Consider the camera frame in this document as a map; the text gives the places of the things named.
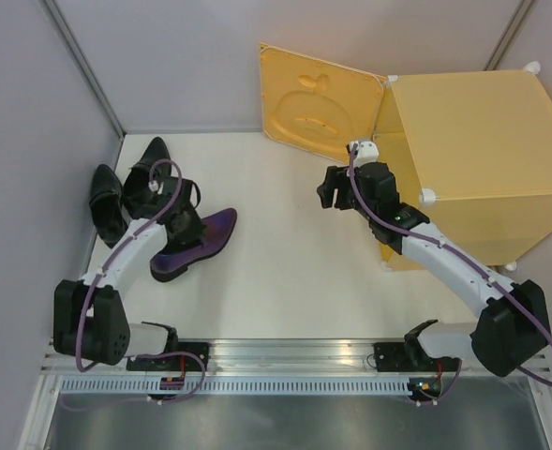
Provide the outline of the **yellow cabinet door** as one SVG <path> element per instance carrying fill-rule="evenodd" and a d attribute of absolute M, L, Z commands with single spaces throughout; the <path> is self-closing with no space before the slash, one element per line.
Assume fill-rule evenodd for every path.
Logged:
<path fill-rule="evenodd" d="M 259 47 L 262 129 L 271 140 L 338 161 L 369 138 L 386 79 L 298 52 Z"/>

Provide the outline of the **purple loafer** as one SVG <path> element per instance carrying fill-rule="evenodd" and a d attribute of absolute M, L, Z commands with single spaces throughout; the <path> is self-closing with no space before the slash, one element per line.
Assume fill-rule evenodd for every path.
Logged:
<path fill-rule="evenodd" d="M 189 244 L 169 244 L 150 261 L 150 272 L 158 282 L 170 282 L 190 265 L 215 257 L 230 241 L 238 218 L 234 208 L 204 217 L 201 236 Z"/>

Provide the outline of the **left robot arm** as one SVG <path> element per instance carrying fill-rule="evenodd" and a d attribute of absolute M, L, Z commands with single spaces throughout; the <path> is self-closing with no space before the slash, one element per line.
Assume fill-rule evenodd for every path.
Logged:
<path fill-rule="evenodd" d="M 158 323 L 131 323 L 123 300 L 137 277 L 160 251 L 200 239 L 203 225 L 190 198 L 199 192 L 188 179 L 169 177 L 134 212 L 124 236 L 104 262 L 76 281 L 62 280 L 53 299 L 52 345 L 82 362 L 114 366 L 147 354 L 158 370 L 180 360 L 175 329 Z"/>

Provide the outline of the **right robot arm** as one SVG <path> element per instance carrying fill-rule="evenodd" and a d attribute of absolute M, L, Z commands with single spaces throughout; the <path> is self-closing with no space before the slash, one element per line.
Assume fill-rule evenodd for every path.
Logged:
<path fill-rule="evenodd" d="M 420 264 L 475 317 L 474 323 L 429 320 L 410 330 L 403 348 L 410 368 L 424 370 L 439 358 L 475 358 L 504 377 L 547 346 L 543 290 L 496 273 L 453 244 L 428 216 L 400 200 L 386 164 L 330 166 L 317 193 L 324 208 L 361 214 L 381 244 Z"/>

